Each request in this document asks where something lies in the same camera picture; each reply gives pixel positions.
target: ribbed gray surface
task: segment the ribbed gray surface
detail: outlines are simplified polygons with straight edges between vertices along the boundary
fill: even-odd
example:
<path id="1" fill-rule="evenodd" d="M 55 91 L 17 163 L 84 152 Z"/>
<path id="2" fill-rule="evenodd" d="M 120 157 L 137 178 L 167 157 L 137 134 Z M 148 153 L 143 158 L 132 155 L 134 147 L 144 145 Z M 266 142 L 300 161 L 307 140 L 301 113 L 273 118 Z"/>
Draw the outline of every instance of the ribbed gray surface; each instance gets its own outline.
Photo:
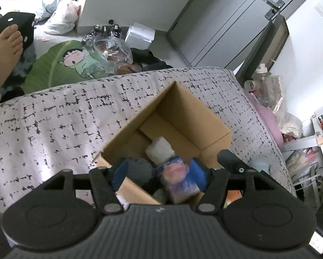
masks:
<path id="1" fill-rule="evenodd" d="M 14 249 L 6 259 L 107 259 L 107 258 L 315 258 L 301 249 L 265 253 L 236 243 L 212 216 L 200 216 L 187 205 L 131 205 L 128 212 L 107 216 L 82 243 L 50 254 Z"/>

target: pink fabric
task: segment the pink fabric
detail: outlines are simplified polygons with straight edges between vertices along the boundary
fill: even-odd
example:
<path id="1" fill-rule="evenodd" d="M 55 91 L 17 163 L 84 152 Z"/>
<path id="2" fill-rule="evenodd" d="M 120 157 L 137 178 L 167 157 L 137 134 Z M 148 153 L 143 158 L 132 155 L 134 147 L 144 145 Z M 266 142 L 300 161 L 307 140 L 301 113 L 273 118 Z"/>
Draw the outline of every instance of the pink fabric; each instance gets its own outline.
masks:
<path id="1" fill-rule="evenodd" d="M 283 136 L 281 135 L 280 129 L 278 127 L 278 124 L 276 123 L 275 115 L 271 110 L 268 108 L 262 106 L 260 103 L 258 103 L 254 96 L 251 95 L 249 92 L 244 91 L 246 96 L 249 98 L 250 102 L 253 104 L 257 112 L 260 114 L 262 120 L 266 124 L 269 132 L 273 136 L 276 144 L 278 145 L 279 149 L 282 151 L 284 149 L 284 140 Z"/>

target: light switch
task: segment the light switch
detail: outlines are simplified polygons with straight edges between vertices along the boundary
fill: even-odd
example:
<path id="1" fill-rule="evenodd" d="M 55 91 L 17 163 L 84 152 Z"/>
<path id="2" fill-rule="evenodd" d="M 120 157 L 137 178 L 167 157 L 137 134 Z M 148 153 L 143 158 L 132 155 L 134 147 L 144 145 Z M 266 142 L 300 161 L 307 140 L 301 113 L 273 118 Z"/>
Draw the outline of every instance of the light switch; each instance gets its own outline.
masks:
<path id="1" fill-rule="evenodd" d="M 323 16 L 323 6 L 320 3 L 317 3 L 315 6 L 315 10 L 317 10 L 317 12 Z"/>

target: leaf-shaped rug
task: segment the leaf-shaped rug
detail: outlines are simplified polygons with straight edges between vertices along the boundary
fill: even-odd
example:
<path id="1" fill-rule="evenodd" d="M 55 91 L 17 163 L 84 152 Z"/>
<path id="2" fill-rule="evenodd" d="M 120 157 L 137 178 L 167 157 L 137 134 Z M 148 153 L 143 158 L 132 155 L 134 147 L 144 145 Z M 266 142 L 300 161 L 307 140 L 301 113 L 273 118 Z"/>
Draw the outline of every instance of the leaf-shaped rug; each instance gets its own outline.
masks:
<path id="1" fill-rule="evenodd" d="M 25 93 L 108 76 L 95 55 L 76 40 L 54 45 L 33 65 L 22 84 Z"/>

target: white wall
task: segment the white wall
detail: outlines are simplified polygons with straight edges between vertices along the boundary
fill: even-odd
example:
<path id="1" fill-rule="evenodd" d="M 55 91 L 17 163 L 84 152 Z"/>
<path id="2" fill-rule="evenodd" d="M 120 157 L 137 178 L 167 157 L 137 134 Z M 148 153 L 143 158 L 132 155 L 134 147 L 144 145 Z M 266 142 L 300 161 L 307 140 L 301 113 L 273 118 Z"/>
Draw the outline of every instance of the white wall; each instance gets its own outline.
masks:
<path id="1" fill-rule="evenodd" d="M 306 121 L 323 105 L 323 16 L 306 0 L 287 20 L 290 37 L 271 72 L 283 77 L 288 112 Z"/>
<path id="2" fill-rule="evenodd" d="M 79 27 L 108 24 L 121 26 L 134 22 L 168 31 L 189 0 L 85 0 Z"/>

